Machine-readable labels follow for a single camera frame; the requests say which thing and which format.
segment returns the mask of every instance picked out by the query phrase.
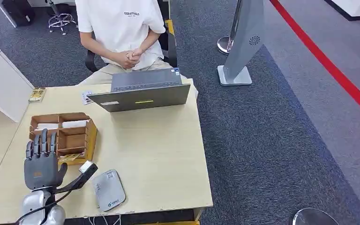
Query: white t-shirt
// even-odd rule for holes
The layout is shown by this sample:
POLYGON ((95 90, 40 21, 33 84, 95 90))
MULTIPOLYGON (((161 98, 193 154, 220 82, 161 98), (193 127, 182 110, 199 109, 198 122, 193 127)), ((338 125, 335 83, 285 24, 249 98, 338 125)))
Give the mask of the white t-shirt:
MULTIPOLYGON (((165 33, 157 0, 75 0, 80 32, 93 32, 96 40, 110 51, 119 53, 140 47, 149 28, 165 33)), ((140 58, 133 70, 151 66, 164 58, 155 42, 140 58)), ((102 57, 106 63, 117 63, 102 57)))

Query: cardboard compartment organizer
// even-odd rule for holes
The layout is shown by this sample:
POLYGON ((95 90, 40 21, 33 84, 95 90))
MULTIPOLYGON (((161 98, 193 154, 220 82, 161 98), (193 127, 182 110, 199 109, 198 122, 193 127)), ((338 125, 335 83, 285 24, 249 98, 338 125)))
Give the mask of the cardboard compartment organizer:
POLYGON ((50 136, 57 132, 56 149, 59 163, 66 162, 68 165, 83 164, 92 161, 94 147, 96 144, 97 128, 93 120, 83 112, 39 115, 31 118, 30 136, 34 140, 36 135, 42 134, 37 130, 38 124, 58 124, 58 128, 48 130, 47 142, 50 143, 50 136), (69 121, 84 122, 85 126, 63 128, 63 123, 69 121))

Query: black cable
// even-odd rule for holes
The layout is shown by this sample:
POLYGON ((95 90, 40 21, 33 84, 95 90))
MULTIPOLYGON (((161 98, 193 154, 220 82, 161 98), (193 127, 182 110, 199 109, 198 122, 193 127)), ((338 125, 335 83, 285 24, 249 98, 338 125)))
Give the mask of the black cable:
POLYGON ((50 203, 49 205, 45 205, 44 207, 38 208, 38 209, 33 210, 33 211, 31 211, 31 212, 27 212, 26 214, 24 214, 22 217, 20 217, 20 218, 15 222, 15 225, 19 225, 20 222, 21 222, 21 220, 24 219, 26 216, 29 216, 29 215, 31 215, 31 214, 34 213, 34 212, 41 211, 41 210, 46 209, 46 208, 48 208, 48 207, 50 207, 50 206, 52 206, 52 205, 54 205, 54 204, 59 203, 61 200, 63 200, 65 197, 67 197, 67 195, 69 195, 69 193, 71 193, 71 191, 68 191, 63 197, 61 197, 61 198, 59 198, 58 200, 50 203))

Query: khaki pants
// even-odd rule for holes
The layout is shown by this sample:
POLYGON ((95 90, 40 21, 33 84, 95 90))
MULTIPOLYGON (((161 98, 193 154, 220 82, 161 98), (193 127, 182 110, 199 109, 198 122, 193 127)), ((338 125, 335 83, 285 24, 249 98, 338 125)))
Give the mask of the khaki pants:
MULTIPOLYGON (((155 70, 155 69, 165 69, 165 68, 173 68, 169 63, 164 62, 162 59, 158 58, 150 67, 140 69, 138 71, 146 71, 146 70, 155 70)), ((108 64, 107 66, 101 68, 97 72, 94 72, 84 81, 80 82, 79 85, 90 85, 90 84, 102 84, 102 83, 111 83, 113 74, 119 73, 130 73, 131 69, 124 69, 120 66, 114 64, 108 64)), ((198 90, 194 85, 191 86, 190 91, 195 93, 195 97, 198 96, 198 90)))

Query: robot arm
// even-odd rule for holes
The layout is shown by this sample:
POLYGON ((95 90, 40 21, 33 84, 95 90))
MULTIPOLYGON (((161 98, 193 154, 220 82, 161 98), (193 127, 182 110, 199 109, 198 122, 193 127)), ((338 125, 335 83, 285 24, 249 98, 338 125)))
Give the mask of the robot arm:
POLYGON ((24 179, 26 186, 32 190, 23 201, 23 216, 15 223, 21 225, 63 225, 64 209, 57 205, 71 191, 80 189, 98 169, 87 161, 81 166, 81 175, 63 188, 57 189, 63 183, 67 172, 67 164, 63 163, 58 169, 56 154, 56 133, 52 133, 50 148, 48 148, 47 134, 44 129, 34 141, 27 144, 26 159, 24 161, 24 179), (58 200, 55 194, 66 192, 58 200))

